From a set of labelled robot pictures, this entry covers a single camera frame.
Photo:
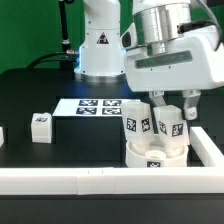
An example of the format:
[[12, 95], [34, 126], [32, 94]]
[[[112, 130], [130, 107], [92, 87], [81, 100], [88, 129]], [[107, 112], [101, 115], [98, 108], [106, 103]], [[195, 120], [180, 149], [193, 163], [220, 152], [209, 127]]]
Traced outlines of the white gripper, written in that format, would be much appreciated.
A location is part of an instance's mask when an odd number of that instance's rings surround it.
[[146, 46], [137, 46], [135, 25], [121, 37], [125, 52], [127, 82], [133, 92], [149, 92], [155, 107], [165, 106], [163, 91], [183, 91], [186, 120], [197, 118], [200, 90], [224, 86], [224, 45], [214, 25], [185, 32], [168, 42], [167, 51], [150, 55]]

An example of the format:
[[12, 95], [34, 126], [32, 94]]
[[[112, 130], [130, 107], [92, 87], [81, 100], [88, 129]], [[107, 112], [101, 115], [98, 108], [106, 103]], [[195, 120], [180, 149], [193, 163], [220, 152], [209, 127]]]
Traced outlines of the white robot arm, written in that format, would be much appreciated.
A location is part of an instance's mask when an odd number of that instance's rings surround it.
[[85, 39], [77, 79], [106, 83], [125, 78], [163, 106], [180, 91], [187, 120], [197, 117], [203, 90], [224, 86], [222, 30], [207, 0], [131, 0], [132, 23], [120, 28], [118, 0], [84, 0]]

